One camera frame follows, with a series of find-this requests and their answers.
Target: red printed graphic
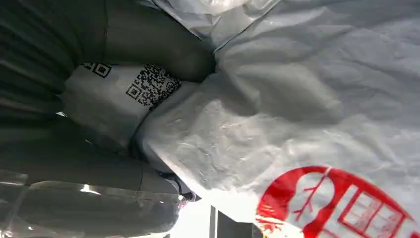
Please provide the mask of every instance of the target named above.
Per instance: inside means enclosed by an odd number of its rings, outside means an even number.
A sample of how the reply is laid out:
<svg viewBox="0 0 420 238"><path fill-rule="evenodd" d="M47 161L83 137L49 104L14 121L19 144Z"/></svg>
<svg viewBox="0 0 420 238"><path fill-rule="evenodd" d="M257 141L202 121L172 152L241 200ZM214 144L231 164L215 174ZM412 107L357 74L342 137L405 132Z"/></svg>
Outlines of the red printed graphic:
<svg viewBox="0 0 420 238"><path fill-rule="evenodd" d="M257 224L269 238L419 238L411 216L378 187L320 166L276 179L258 206Z"/></svg>

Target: plastic wrap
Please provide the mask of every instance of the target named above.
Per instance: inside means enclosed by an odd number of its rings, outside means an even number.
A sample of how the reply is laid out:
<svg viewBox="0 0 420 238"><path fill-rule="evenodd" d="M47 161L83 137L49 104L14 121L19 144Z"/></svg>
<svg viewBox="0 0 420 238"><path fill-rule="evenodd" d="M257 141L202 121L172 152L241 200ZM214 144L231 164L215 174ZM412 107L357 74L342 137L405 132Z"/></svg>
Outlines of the plastic wrap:
<svg viewBox="0 0 420 238"><path fill-rule="evenodd" d="M417 0L280 1L138 140L221 212L267 233L419 237L419 10Z"/></svg>
<svg viewBox="0 0 420 238"><path fill-rule="evenodd" d="M226 44L279 0L149 0L214 49Z"/></svg>
<svg viewBox="0 0 420 238"><path fill-rule="evenodd" d="M184 205L176 194L44 181L22 193L1 233L9 238L162 238Z"/></svg>

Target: white plastic sheet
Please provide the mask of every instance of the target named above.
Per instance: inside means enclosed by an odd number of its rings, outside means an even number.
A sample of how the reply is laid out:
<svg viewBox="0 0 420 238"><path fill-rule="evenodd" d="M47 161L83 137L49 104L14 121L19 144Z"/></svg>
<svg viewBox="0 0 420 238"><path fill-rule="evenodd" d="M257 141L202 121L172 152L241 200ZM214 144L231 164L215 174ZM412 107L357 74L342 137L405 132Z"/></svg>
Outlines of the white plastic sheet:
<svg viewBox="0 0 420 238"><path fill-rule="evenodd" d="M268 233L419 237L419 12L417 0L280 1L139 140ZM268 221L256 213L274 181L286 209Z"/></svg>

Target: crumpled plastic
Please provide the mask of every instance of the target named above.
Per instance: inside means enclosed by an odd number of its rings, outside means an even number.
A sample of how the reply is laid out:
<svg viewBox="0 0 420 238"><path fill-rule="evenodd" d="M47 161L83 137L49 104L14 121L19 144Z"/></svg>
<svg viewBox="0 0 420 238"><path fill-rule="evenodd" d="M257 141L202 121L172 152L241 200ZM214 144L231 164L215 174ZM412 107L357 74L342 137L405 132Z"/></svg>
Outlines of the crumpled plastic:
<svg viewBox="0 0 420 238"><path fill-rule="evenodd" d="M218 210L267 233L419 237L419 10L417 0L280 1L137 139ZM258 216L266 195L283 219Z"/></svg>

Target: wrinkled plastic surface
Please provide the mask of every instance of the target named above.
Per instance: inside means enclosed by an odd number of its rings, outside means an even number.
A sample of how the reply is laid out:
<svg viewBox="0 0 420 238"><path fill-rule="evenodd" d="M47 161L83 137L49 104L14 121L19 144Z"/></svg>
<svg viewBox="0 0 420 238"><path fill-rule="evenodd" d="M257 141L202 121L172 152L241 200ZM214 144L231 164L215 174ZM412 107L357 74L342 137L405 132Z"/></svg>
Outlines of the wrinkled plastic surface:
<svg viewBox="0 0 420 238"><path fill-rule="evenodd" d="M244 31L279 0L148 0L214 49Z"/></svg>
<svg viewBox="0 0 420 238"><path fill-rule="evenodd" d="M164 237L185 205L176 194L55 181L33 184L20 196L4 237Z"/></svg>

